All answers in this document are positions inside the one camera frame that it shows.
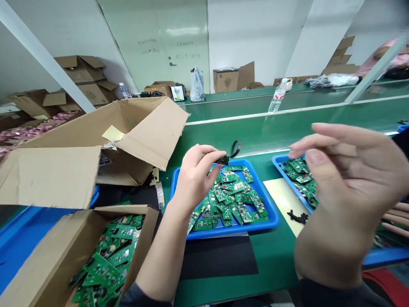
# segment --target plastic water bottle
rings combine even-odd
[[[122,82],[119,84],[119,88],[121,89],[122,96],[124,97],[124,99],[132,98],[131,94],[129,94],[128,92],[128,89],[125,87],[125,85]]]
[[[270,106],[268,107],[269,113],[275,113],[278,111],[281,105],[281,101],[284,98],[285,92],[287,90],[288,78],[283,78],[280,85],[277,87],[274,92],[273,99],[271,100]]]

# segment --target black sleeve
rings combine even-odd
[[[358,288],[333,289],[309,279],[300,280],[304,307],[391,307],[365,283]]]
[[[148,297],[138,287],[136,283],[133,283],[129,290],[125,293],[119,307],[172,307],[170,302],[155,301]]]

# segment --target plastic bag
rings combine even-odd
[[[197,67],[190,71],[190,100],[191,101],[203,101],[205,99],[203,80],[203,71]]]
[[[350,74],[329,74],[322,75],[318,78],[308,78],[305,84],[311,88],[333,88],[343,85],[355,85],[358,83],[359,77]]]

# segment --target door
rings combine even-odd
[[[204,73],[210,93],[206,0],[98,0],[140,91],[154,81],[183,83]]]

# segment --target blue container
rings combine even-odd
[[[290,187],[293,189],[294,193],[297,195],[298,199],[301,200],[301,202],[304,204],[304,206],[307,208],[309,213],[314,212],[308,202],[305,200],[305,198],[302,196],[300,191],[297,189],[297,187],[292,183],[291,178],[287,176],[286,173],[281,169],[280,165],[288,160],[291,160],[286,154],[284,155],[277,155],[273,156],[271,158],[271,161],[273,162],[274,166],[277,168],[277,170],[280,172],[281,176],[287,181],[287,183],[290,185]]]
[[[308,205],[307,201],[302,194],[298,191],[297,187],[292,183],[291,179],[287,176],[286,173],[281,169],[280,164],[291,160],[286,154],[284,155],[277,155],[271,158],[273,164],[277,168],[277,170],[281,173],[283,178],[288,182],[290,187],[293,189],[294,193],[297,195],[298,199],[304,204],[307,208],[308,212],[311,214],[313,210]],[[409,248],[407,247],[398,247],[398,248],[385,248],[385,249],[377,249],[372,250],[366,255],[365,259],[363,260],[364,266],[379,266],[381,264],[388,264],[395,261],[403,261],[409,259]]]
[[[92,195],[92,207],[99,195],[96,185]],[[47,232],[66,214],[76,209],[25,207],[0,229],[0,295],[12,281],[18,270],[30,256]]]
[[[268,212],[269,221],[244,224],[243,226],[241,226],[237,222],[236,218],[233,217],[234,224],[229,227],[224,227],[222,220],[219,220],[219,223],[212,230],[202,230],[202,231],[190,232],[190,234],[187,236],[187,240],[203,239],[203,238],[214,237],[214,236],[219,236],[219,235],[229,235],[229,234],[233,234],[237,232],[249,232],[249,231],[277,228],[278,225],[280,224],[280,217],[273,205],[273,202],[270,199],[266,189],[264,188],[263,183],[258,178],[257,173],[254,170],[251,163],[247,160],[231,160],[229,161],[229,165],[230,166],[244,165],[249,169],[251,175],[254,178],[254,182],[250,183],[250,186],[260,195],[261,198],[264,198],[264,206]],[[176,184],[178,182],[179,171],[180,171],[180,168],[177,168],[173,172],[172,185],[170,188],[170,199],[172,199],[175,193],[175,190],[176,190]],[[235,173],[239,175],[243,181],[245,181],[243,173],[241,171],[236,171]],[[248,205],[247,210],[249,212],[256,212],[256,208],[252,205]]]
[[[401,125],[397,127],[397,132],[401,133],[402,131],[406,130],[407,128],[409,128],[409,125]]]

